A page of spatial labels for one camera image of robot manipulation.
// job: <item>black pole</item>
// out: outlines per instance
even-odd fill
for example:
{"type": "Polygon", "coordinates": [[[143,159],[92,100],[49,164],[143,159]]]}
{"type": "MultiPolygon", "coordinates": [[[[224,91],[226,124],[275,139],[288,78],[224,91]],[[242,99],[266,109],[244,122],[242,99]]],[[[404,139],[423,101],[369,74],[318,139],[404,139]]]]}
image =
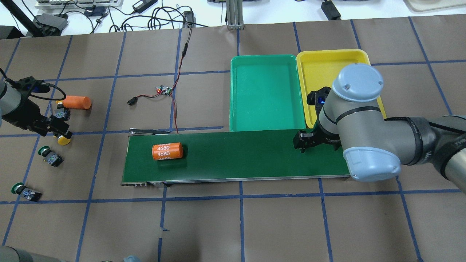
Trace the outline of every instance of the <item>black pole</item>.
{"type": "Polygon", "coordinates": [[[13,0],[0,0],[0,2],[12,13],[34,37],[44,36],[42,31],[21,11],[13,0]]]}

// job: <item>orange cylinder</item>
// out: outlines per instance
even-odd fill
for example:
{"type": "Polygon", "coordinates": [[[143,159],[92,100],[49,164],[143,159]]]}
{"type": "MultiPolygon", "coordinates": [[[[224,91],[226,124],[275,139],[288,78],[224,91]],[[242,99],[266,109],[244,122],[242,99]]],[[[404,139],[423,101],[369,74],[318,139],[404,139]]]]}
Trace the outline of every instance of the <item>orange cylinder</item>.
{"type": "Polygon", "coordinates": [[[63,106],[72,109],[89,109],[92,102],[89,97],[66,96],[63,106]]]}
{"type": "Polygon", "coordinates": [[[180,159],[183,157],[183,146],[181,143],[153,145],[152,157],[154,160],[180,159]]]}

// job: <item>keyboard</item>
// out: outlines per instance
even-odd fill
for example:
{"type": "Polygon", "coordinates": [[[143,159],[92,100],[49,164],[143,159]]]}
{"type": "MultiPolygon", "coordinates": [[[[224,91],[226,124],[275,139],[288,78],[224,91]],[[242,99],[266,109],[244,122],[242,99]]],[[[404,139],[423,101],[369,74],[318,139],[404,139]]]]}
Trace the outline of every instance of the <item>keyboard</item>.
{"type": "MultiPolygon", "coordinates": [[[[63,6],[68,2],[68,0],[37,0],[35,4],[35,8],[37,9],[63,9],[63,6]]],[[[95,5],[96,7],[107,7],[113,6],[118,7],[123,3],[123,0],[74,0],[80,7],[92,7],[95,5]]],[[[73,2],[69,2],[65,10],[76,9],[76,5],[73,2]]]]}

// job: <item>yellow tray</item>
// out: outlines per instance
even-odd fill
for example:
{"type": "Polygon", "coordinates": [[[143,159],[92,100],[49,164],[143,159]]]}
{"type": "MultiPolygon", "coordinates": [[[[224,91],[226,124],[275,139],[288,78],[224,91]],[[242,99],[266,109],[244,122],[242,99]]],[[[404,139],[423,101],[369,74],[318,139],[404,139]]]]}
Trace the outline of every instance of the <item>yellow tray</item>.
{"type": "MultiPolygon", "coordinates": [[[[316,91],[324,86],[332,87],[332,82],[345,66],[351,63],[365,63],[370,65],[366,52],[360,49],[341,49],[323,51],[304,51],[296,57],[298,64],[299,82],[301,84],[301,96],[304,106],[306,125],[312,128],[317,120],[315,106],[308,105],[306,100],[311,91],[316,91]]],[[[378,105],[384,118],[385,114],[382,99],[377,98],[378,105]]]]}

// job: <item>metal post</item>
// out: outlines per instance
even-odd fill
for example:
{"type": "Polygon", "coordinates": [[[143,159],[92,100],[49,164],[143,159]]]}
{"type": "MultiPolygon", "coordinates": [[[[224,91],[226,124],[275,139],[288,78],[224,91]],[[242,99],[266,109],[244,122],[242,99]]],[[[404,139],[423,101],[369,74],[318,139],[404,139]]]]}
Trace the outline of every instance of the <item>metal post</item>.
{"type": "Polygon", "coordinates": [[[42,31],[21,11],[21,9],[13,2],[13,0],[0,0],[0,2],[13,14],[18,21],[23,24],[26,29],[31,32],[34,37],[44,36],[42,31]]]}
{"type": "Polygon", "coordinates": [[[226,0],[226,20],[229,30],[244,29],[243,0],[226,0]]]}

